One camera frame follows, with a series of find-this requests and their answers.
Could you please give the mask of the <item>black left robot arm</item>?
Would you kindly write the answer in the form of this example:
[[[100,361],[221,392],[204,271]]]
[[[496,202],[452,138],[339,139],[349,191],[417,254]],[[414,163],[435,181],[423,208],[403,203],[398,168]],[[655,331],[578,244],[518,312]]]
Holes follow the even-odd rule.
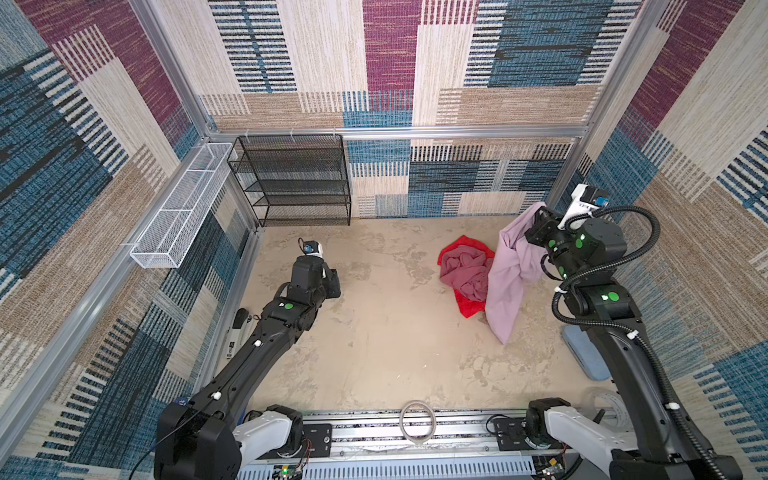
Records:
[[[157,422],[157,479],[234,479],[270,452],[303,446],[301,413],[272,405],[242,416],[277,360],[313,326],[322,304],[340,297],[336,270],[317,254],[296,258],[290,281],[264,307],[251,336],[229,363],[184,405],[169,404]]]

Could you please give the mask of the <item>light pink cloth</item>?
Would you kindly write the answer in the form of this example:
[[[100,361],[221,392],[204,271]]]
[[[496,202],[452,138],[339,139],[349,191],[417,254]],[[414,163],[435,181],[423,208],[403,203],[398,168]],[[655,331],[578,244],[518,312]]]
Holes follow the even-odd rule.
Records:
[[[525,232],[533,226],[536,212],[544,207],[536,202],[498,235],[497,249],[488,273],[485,314],[488,325],[502,345],[507,345],[523,304],[525,287],[543,275],[540,260],[545,249],[532,245]]]

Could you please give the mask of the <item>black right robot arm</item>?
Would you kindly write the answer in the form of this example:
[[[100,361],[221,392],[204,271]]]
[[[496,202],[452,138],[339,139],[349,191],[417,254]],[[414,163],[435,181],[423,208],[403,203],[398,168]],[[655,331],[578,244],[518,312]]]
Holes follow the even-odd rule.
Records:
[[[565,405],[542,412],[544,437],[574,448],[611,479],[740,479],[737,461],[719,455],[698,429],[653,351],[641,312],[614,278],[616,269],[648,253],[661,234],[650,211],[648,239],[628,252],[621,227],[608,217],[621,207],[571,218],[547,207],[534,210],[527,241],[545,248],[561,274],[551,309],[555,318],[580,328],[608,367],[634,433],[611,433]]]

